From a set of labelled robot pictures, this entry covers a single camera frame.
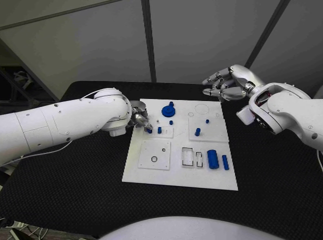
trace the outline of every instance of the robotic hand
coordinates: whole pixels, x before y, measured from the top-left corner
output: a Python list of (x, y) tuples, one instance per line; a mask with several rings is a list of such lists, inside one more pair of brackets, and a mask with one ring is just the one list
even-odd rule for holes
[(97, 91), (94, 99), (81, 98), (0, 115), (0, 166), (100, 130), (116, 137), (126, 134), (126, 127), (153, 129), (147, 116), (146, 104), (130, 102), (114, 88)]
[(212, 88), (204, 94), (224, 102), (250, 97), (248, 105), (237, 113), (245, 125), (254, 121), (273, 134), (290, 129), (302, 142), (323, 152), (323, 99), (310, 96), (286, 83), (266, 84), (241, 65), (218, 71), (202, 84)]

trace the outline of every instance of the black table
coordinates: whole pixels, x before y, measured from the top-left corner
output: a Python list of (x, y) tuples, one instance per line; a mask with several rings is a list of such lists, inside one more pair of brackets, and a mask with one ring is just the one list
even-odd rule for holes
[[(217, 100), (202, 94), (201, 85), (80, 81), (62, 101), (109, 87), (130, 100)], [(22, 160), (0, 192), (0, 216), (96, 236), (149, 218), (195, 216), (286, 239), (323, 239), (316, 150), (289, 130), (273, 135), (256, 124), (245, 126), (237, 111), (247, 102), (222, 104), (238, 191), (122, 182), (133, 130), (119, 137), (100, 131), (61, 152)]]

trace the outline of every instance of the white wall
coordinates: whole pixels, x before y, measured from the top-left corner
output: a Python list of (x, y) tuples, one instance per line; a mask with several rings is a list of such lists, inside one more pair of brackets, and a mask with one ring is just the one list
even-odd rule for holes
[(58, 98), (77, 81), (152, 81), (140, 0), (9, 28), (0, 38)]
[(251, 70), (267, 82), (296, 84), (310, 95), (323, 84), (323, 0), (293, 0)]
[(0, 0), (0, 27), (109, 0)]
[(156, 79), (201, 84), (245, 65), (279, 0), (150, 0)]

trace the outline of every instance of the small blue cylinder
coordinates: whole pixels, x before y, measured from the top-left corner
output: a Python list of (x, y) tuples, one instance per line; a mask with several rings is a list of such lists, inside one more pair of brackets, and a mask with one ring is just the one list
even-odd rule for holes
[(224, 169), (225, 169), (225, 170), (230, 170), (230, 164), (228, 164), (228, 158), (227, 158), (227, 155), (222, 155), (221, 158), (222, 158)]
[(207, 151), (207, 157), (208, 157), (208, 166), (211, 169), (220, 168), (220, 162), (218, 162), (218, 152), (217, 150), (208, 150)]
[(199, 135), (201, 135), (201, 129), (199, 128), (196, 128), (196, 131), (195, 131), (195, 136), (198, 137)]

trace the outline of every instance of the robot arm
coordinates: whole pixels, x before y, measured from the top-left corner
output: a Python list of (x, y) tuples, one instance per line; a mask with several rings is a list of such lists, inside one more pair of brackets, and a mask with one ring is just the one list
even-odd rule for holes
[(120, 136), (127, 126), (153, 128), (145, 103), (130, 103), (114, 88), (101, 90), (94, 99), (81, 98), (0, 115), (0, 165), (100, 130)]
[(204, 94), (218, 97), (221, 102), (248, 96), (248, 105), (237, 113), (244, 124), (258, 122), (273, 134), (290, 129), (302, 142), (323, 152), (323, 99), (312, 99), (286, 83), (266, 84), (241, 65), (231, 66), (228, 72), (230, 76), (215, 79), (214, 75), (221, 75), (215, 73), (202, 82), (217, 82)]

